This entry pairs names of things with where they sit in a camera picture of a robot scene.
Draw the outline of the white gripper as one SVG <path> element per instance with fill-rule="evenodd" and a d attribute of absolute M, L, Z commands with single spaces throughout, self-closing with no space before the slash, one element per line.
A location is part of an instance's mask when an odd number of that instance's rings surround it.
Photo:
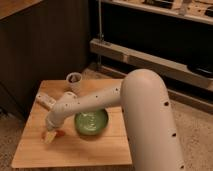
<path fill-rule="evenodd" d="M 56 125 L 54 125 L 52 122 L 46 121 L 46 122 L 45 122 L 45 127 L 46 127 L 46 129 L 47 129 L 48 131 L 45 133 L 45 136 L 44 136 L 44 143 L 45 143 L 45 144 L 49 144 L 49 143 L 51 143 L 51 142 L 54 140 L 54 138 L 56 137 L 57 132 L 54 131 L 54 130 L 60 129 L 60 126 L 56 126 Z"/>

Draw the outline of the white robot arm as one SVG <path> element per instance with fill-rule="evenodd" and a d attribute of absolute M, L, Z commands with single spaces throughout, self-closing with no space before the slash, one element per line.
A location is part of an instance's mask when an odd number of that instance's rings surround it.
<path fill-rule="evenodd" d="M 63 96 L 50 109 L 45 126 L 60 128 L 77 113 L 119 106 L 135 171 L 186 171 L 181 144 L 163 79 L 137 69 L 118 84 L 85 96 Z"/>

